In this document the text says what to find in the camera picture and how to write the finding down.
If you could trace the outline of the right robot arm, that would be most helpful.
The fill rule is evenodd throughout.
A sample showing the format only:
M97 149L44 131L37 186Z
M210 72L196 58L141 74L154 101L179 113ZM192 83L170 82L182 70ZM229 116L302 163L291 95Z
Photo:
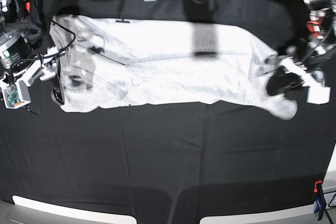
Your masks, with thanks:
M60 57L67 47L36 52L42 43L42 0L1 0L1 100L7 109L30 110L29 87L36 79L51 81L51 97L64 104Z

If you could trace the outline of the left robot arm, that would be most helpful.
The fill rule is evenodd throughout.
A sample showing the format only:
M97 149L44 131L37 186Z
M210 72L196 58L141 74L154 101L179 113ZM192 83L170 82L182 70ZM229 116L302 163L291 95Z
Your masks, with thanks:
M335 56L335 0L303 0L309 10L309 36L288 47L266 89L270 96L296 87L307 87L307 102L326 104L331 89L322 65Z

